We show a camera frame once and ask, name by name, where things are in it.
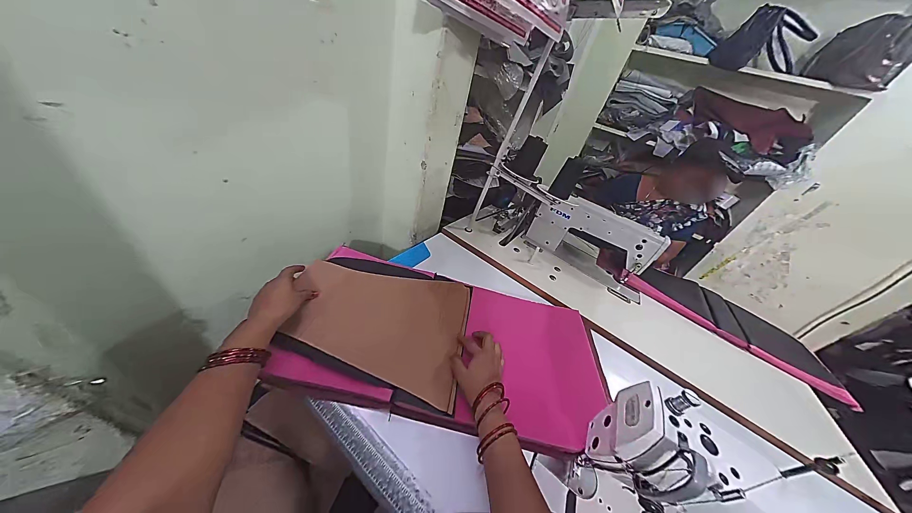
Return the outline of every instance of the industrial sewing machine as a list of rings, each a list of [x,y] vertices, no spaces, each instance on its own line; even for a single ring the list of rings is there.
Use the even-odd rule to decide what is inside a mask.
[[[582,455],[572,461],[539,455],[537,461],[567,486],[568,501],[594,497],[599,477],[607,476],[634,492],[647,513],[743,501],[753,490],[793,476],[815,470],[836,475],[843,463],[816,458],[783,471],[763,469],[765,478],[759,478],[770,463],[711,425],[700,407],[689,390],[666,397],[650,382],[637,383],[620,390],[589,424]],[[753,466],[739,471],[728,465],[729,452]]]
[[[533,248],[532,257],[537,252],[552,252],[624,301],[638,303],[639,293],[624,285],[627,278],[649,268],[671,241],[603,206],[573,196],[582,172],[582,164],[568,161],[551,187],[545,188],[539,179],[530,180],[502,164],[494,165],[466,230],[474,229],[491,179],[504,179],[519,193],[511,206],[490,214],[495,216],[494,232],[506,234],[501,246],[520,236]],[[601,249],[609,252],[599,258]]]

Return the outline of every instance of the black bag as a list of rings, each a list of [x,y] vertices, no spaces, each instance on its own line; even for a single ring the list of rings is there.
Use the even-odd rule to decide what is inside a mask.
[[[843,30],[802,75],[836,86],[883,90],[912,61],[912,16],[882,15]]]
[[[707,57],[710,59],[710,64],[717,68],[737,71],[747,66],[752,58],[759,55],[765,45],[766,57],[770,60],[770,66],[780,73],[791,75],[794,73],[794,63],[792,52],[789,50],[788,43],[785,42],[783,33],[785,28],[805,41],[813,41],[817,38],[817,33],[811,26],[792,9],[767,4],[754,11],[734,34],[719,43]],[[775,56],[773,37],[779,43],[779,49],[782,52],[782,65]]]

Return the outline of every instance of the bangle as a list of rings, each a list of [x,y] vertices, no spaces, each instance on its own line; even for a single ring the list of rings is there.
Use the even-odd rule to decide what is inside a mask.
[[[478,444],[478,463],[484,463],[484,452],[488,450],[488,447],[510,433],[517,434],[516,428],[510,423],[501,424],[488,433]]]
[[[197,372],[233,363],[257,363],[260,367],[263,367],[271,355],[272,353],[265,349],[255,348],[235,348],[217,351],[209,355],[206,363]]]
[[[482,391],[478,393],[478,397],[476,397],[474,403],[472,403],[472,417],[474,417],[475,412],[478,411],[478,406],[482,403],[482,399],[484,399],[484,396],[487,395],[492,390],[501,391],[501,398],[503,398],[503,383],[501,383],[501,382],[493,382],[493,383],[489,384],[488,386],[482,388]]]
[[[482,416],[478,418],[478,423],[476,423],[476,424],[477,424],[477,425],[482,425],[482,421],[484,420],[484,416],[487,415],[488,412],[490,412],[491,410],[493,410],[493,409],[494,409],[494,406],[496,406],[496,405],[498,405],[498,404],[500,404],[500,403],[506,403],[506,404],[507,404],[506,406],[503,407],[503,412],[504,412],[504,413],[507,413],[507,410],[510,409],[510,400],[507,399],[506,397],[501,397],[500,399],[498,399],[497,401],[494,401],[493,403],[491,403],[490,405],[488,405],[487,408],[484,409],[484,411],[482,412]]]

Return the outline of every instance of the brown fabric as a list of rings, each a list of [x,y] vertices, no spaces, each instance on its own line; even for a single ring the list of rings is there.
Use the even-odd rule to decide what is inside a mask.
[[[273,390],[246,419],[310,467],[305,474],[287,455],[238,438],[212,513],[328,513],[351,469],[304,397]]]
[[[320,295],[279,331],[452,414],[456,382],[449,358],[465,328],[468,287],[324,261],[303,276]]]
[[[811,127],[793,118],[785,108],[769,110],[705,88],[694,89],[693,118],[694,124],[720,121],[747,134],[751,146],[760,154],[769,153],[783,138],[795,138],[800,141],[799,146],[814,139]]]

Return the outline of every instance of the person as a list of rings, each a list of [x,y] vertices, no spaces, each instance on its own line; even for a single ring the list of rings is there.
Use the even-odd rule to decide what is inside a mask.
[[[700,139],[672,163],[623,173],[588,191],[589,199],[671,239],[656,260],[661,267],[680,253],[711,213],[707,205],[728,185],[717,142]]]
[[[247,319],[224,340],[221,350],[264,350],[276,330],[317,293],[296,276],[304,266],[286,267],[254,297]],[[501,380],[503,356],[490,333],[460,337],[468,366],[456,355],[451,367],[466,397],[474,399]],[[260,366],[236,362],[200,371],[149,431],[124,457],[83,507],[85,513],[212,511],[225,468],[232,459]],[[499,397],[486,394],[481,414]],[[506,423],[496,404],[482,419],[479,436]],[[492,513],[547,513],[515,432],[500,436],[483,453]]]

